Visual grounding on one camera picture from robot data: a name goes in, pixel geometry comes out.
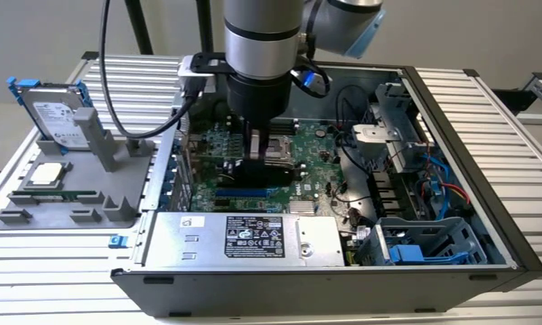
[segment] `blue latch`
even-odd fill
[[[391,262],[399,265],[459,265],[464,264],[467,257],[468,252],[459,252],[447,257],[424,257],[419,245],[395,245],[389,248]]]
[[[107,241],[107,248],[118,249],[118,248],[127,248],[127,236],[110,236],[110,240]]]

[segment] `metal slat surface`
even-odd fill
[[[109,81],[111,90],[123,91],[126,85],[154,85],[161,93],[176,81],[174,74],[168,74],[174,67],[176,58],[123,56],[109,57],[113,65]],[[437,87],[468,87],[468,78],[457,70],[424,69],[429,85]],[[82,79],[89,83],[98,82],[97,69],[93,67]],[[95,86],[90,92],[98,92]],[[148,103],[142,99],[123,100],[114,103],[118,115],[135,122],[134,116],[164,116],[170,104]],[[95,101],[95,108],[106,114],[105,105]],[[471,110],[453,108],[449,113],[471,113]],[[475,124],[455,122],[453,127],[472,129]],[[510,133],[510,126],[502,123],[482,123],[475,129],[492,126],[496,134]],[[479,163],[504,165],[531,165],[534,152],[526,146],[499,146],[467,144]],[[27,161],[34,155],[26,150],[19,161]],[[23,166],[15,169],[15,175],[23,172]],[[518,186],[494,186],[494,190],[507,202],[540,203],[542,186],[531,186],[530,181],[542,181],[542,177],[515,177]],[[542,217],[514,217],[542,260]],[[81,231],[35,231],[0,232],[0,324],[22,322],[23,324],[542,324],[542,279],[530,282],[512,292],[490,292],[479,295],[445,313],[415,313],[401,315],[337,315],[337,316],[284,316],[264,318],[192,318],[154,319],[144,315],[134,303],[113,285],[107,269],[115,265],[117,257],[129,255],[131,243],[125,250],[110,250],[106,247],[111,234],[133,235],[137,225],[127,230],[81,230]]]

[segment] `warning label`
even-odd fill
[[[226,217],[225,234],[226,257],[285,257],[281,217]]]

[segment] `blue clip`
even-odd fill
[[[439,181],[437,181],[437,179],[435,177],[431,178],[429,189],[433,192],[435,196],[441,195],[440,183],[439,183]]]
[[[39,80],[37,79],[21,79],[18,82],[18,87],[33,88],[39,85]]]
[[[118,235],[110,236],[110,240],[107,241],[107,248],[110,249],[127,248],[127,237]]]
[[[395,245],[389,248],[389,259],[393,263],[423,263],[425,260],[417,245]]]
[[[93,107],[90,94],[87,93],[86,85],[83,84],[81,79],[78,79],[78,81],[75,82],[75,87],[79,90],[83,107]]]
[[[7,90],[14,95],[14,99],[18,102],[18,105],[23,106],[23,100],[21,99],[21,96],[19,96],[19,93],[18,93],[18,88],[15,87],[15,78],[9,77],[6,79],[6,83],[7,83]]]

